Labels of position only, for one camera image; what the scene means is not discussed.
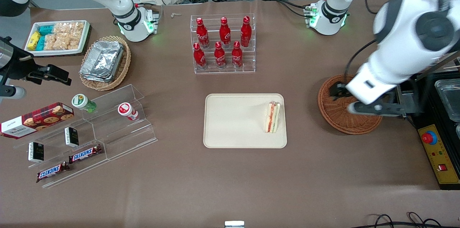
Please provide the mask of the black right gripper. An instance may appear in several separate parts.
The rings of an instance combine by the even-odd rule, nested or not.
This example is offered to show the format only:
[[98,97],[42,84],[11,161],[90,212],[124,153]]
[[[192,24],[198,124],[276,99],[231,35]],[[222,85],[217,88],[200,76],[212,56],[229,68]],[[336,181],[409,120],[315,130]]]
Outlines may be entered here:
[[38,69],[33,55],[24,50],[5,51],[5,79],[25,79],[30,82],[53,81],[70,86],[69,73],[55,65],[44,67],[44,75]]

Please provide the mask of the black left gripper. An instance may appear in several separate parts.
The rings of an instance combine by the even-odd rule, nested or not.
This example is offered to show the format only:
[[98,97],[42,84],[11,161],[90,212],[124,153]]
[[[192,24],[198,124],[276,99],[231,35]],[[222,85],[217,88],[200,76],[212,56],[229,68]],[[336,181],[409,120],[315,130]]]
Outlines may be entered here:
[[351,97],[351,93],[343,82],[335,82],[329,88],[329,96],[332,97],[332,100],[338,100],[341,97]]

